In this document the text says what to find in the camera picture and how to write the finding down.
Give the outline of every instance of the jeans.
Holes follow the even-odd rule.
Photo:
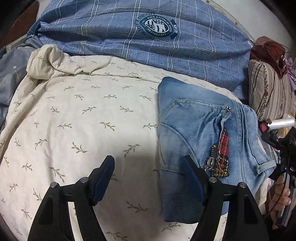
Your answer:
[[[199,221],[203,197],[197,198],[189,188],[181,169],[183,157],[190,155],[198,167],[205,168],[211,147],[219,143],[223,130],[229,137],[229,176],[219,178],[222,183],[245,182],[255,194],[273,172],[276,163],[258,145],[257,116],[248,106],[171,77],[163,78],[158,86],[158,104],[160,185],[166,222]],[[227,210],[224,204],[222,214]]]

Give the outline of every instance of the striped pillow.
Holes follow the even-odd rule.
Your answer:
[[[280,119],[293,111],[295,95],[287,74],[279,79],[269,64],[252,59],[249,80],[249,106],[259,121]]]

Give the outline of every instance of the gray fabric with star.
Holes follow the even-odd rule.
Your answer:
[[[39,38],[35,36],[5,53],[0,59],[0,127],[4,128],[8,107],[16,88],[26,76],[26,67],[31,53],[42,47]]]

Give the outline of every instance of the plaid tag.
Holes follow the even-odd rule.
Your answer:
[[[218,155],[214,170],[215,177],[229,176],[229,137],[224,128],[219,142]]]

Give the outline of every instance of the cream floral bed sheet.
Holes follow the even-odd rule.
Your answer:
[[[94,208],[106,239],[189,240],[196,224],[162,217],[157,86],[172,76],[239,100],[204,80],[117,57],[70,57],[55,45],[34,51],[27,72],[0,135],[0,212],[14,235],[27,240],[51,182],[75,183],[112,155],[114,174]],[[82,240],[74,205],[69,210],[75,239]]]

